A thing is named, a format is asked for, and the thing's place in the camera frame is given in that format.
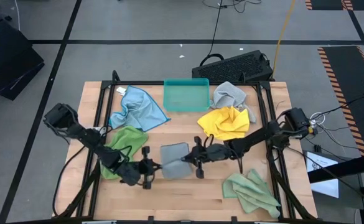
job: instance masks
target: light green towel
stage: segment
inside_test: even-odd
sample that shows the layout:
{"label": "light green towel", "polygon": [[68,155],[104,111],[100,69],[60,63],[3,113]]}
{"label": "light green towel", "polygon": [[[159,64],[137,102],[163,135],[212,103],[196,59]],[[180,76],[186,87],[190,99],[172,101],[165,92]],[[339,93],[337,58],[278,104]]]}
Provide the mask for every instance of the light green towel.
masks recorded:
{"label": "light green towel", "polygon": [[268,185],[256,170],[248,172],[247,177],[232,174],[222,185],[223,198],[238,198],[245,213],[251,213],[257,208],[263,208],[273,218],[280,216],[278,201],[271,195]]}
{"label": "light green towel", "polygon": [[[144,133],[132,126],[125,126],[114,134],[113,140],[106,146],[114,150],[122,149],[126,146],[132,146],[131,152],[129,153],[129,160],[133,161],[133,155],[142,147],[147,139],[147,133]],[[123,150],[122,153],[126,155],[128,153],[128,149]],[[117,179],[119,177],[103,166],[102,163],[100,163],[100,172],[103,178],[107,180]]]}

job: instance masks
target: gray floor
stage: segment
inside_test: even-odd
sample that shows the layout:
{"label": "gray floor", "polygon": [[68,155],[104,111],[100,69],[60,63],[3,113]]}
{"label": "gray floor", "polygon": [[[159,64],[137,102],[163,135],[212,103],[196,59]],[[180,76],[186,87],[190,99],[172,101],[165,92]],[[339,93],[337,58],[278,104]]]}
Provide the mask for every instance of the gray floor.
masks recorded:
{"label": "gray floor", "polygon": [[[63,38],[76,0],[18,1],[21,31],[29,39]],[[2,12],[17,26],[13,1],[2,0]],[[207,1],[216,5],[217,1]],[[291,1],[263,0],[246,6],[244,14],[222,10],[218,39],[277,40]],[[364,11],[355,12],[364,30]],[[83,0],[70,39],[211,39],[217,10],[197,0]],[[308,11],[296,2],[284,39],[360,40],[346,11]],[[163,80],[191,77],[208,54],[207,44],[168,45],[67,45],[45,111],[58,102],[77,108],[85,81],[107,80],[116,69],[122,80]],[[277,81],[287,82],[293,106],[310,115],[338,106],[317,52],[318,45],[282,45]],[[0,97],[0,211],[14,171],[35,118],[59,45],[34,45],[45,67],[15,101]],[[273,61],[275,45],[215,45],[213,52],[232,57],[244,52],[264,52]],[[326,127],[347,123],[341,111],[327,116]],[[334,132],[340,142],[354,146],[346,129]],[[354,149],[342,149],[325,134],[312,140],[333,153],[358,157]],[[312,145],[302,141],[302,147]],[[67,145],[40,125],[29,161],[7,219],[9,222],[50,218],[51,199]],[[352,208],[331,207],[315,196],[319,217],[327,221],[353,222]]]}

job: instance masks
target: wooden board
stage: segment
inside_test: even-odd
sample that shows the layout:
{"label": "wooden board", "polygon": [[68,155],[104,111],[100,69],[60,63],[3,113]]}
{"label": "wooden board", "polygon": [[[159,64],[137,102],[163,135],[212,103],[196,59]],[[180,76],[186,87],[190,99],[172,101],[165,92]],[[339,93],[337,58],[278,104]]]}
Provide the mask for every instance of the wooden board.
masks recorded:
{"label": "wooden board", "polygon": [[[95,117],[98,95],[100,92],[100,82],[86,82],[83,89],[80,106],[78,109],[79,120],[85,127],[91,127]],[[163,86],[136,86],[147,91],[164,110],[171,121],[148,131],[149,139],[145,143],[150,146],[149,157],[156,162],[161,162],[159,149],[161,145],[187,142],[194,146],[194,136],[200,136],[203,140],[206,135],[197,124],[197,120],[205,113],[171,113],[162,107]],[[213,93],[216,86],[211,86]],[[258,97],[250,86],[239,86],[248,95],[246,103],[253,110],[257,117],[257,123],[250,125],[247,134],[262,127]],[[291,108],[287,86],[282,82],[272,82],[272,95],[274,105],[277,105],[276,115]],[[106,93],[101,114],[101,125],[103,124],[104,111],[108,93]],[[112,111],[121,110],[122,96],[115,93]],[[116,131],[109,133],[107,142],[111,141],[112,135]],[[68,150],[67,159],[74,155],[81,144],[72,140]],[[298,140],[291,140],[291,147],[301,151]],[[86,162],[87,150],[75,158],[67,167],[62,177],[62,183],[58,191],[56,208],[63,211],[79,191],[83,170]],[[256,169],[260,176],[271,187],[271,177],[266,160],[266,147],[261,142],[245,154],[243,157],[244,171]],[[309,178],[302,155],[285,150],[284,156],[289,176],[289,183],[292,191],[301,201],[303,206],[314,216],[317,216],[312,191],[310,189]],[[134,155],[135,160],[142,158],[138,151]],[[205,179],[200,180],[191,176],[179,180],[165,180],[161,172],[156,173],[156,179],[152,183],[151,190],[143,190],[140,186],[130,187],[120,184],[117,180],[101,179],[99,184],[98,197],[96,201],[95,219],[104,220],[147,220],[149,215],[155,220],[196,220],[196,221],[228,221],[231,216],[237,216],[239,221],[274,221],[267,211],[257,209],[250,214],[245,214],[237,199],[222,197],[222,182],[232,173],[238,172],[236,161],[220,161],[203,165]],[[285,195],[280,189],[282,197],[282,207],[284,216],[288,217]],[[88,202],[91,193],[86,195],[84,214],[87,214]]]}

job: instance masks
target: yellow cable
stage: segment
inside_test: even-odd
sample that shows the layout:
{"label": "yellow cable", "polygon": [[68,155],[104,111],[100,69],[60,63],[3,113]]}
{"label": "yellow cable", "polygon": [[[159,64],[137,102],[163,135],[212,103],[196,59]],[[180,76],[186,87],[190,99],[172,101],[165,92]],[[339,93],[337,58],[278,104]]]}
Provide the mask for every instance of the yellow cable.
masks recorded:
{"label": "yellow cable", "polygon": [[281,35],[279,37],[279,41],[277,42],[276,56],[274,56],[274,64],[273,64],[273,74],[271,75],[271,78],[276,73],[277,55],[279,53],[280,42],[281,42],[281,39],[282,39],[282,35],[284,34],[284,31],[286,30],[289,18],[291,17],[292,10],[294,10],[294,5],[295,5],[295,0],[292,0],[291,7],[288,10],[286,20],[284,21],[284,25],[283,25],[282,30],[281,30]]}

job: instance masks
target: light blue towel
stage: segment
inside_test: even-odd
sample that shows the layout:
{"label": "light blue towel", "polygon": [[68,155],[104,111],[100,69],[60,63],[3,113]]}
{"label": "light blue towel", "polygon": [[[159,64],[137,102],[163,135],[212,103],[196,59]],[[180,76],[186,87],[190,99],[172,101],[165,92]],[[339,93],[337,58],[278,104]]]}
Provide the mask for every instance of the light blue towel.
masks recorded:
{"label": "light blue towel", "polygon": [[130,125],[148,131],[170,120],[146,91],[133,86],[126,89],[121,106],[122,111],[110,117],[113,128]]}

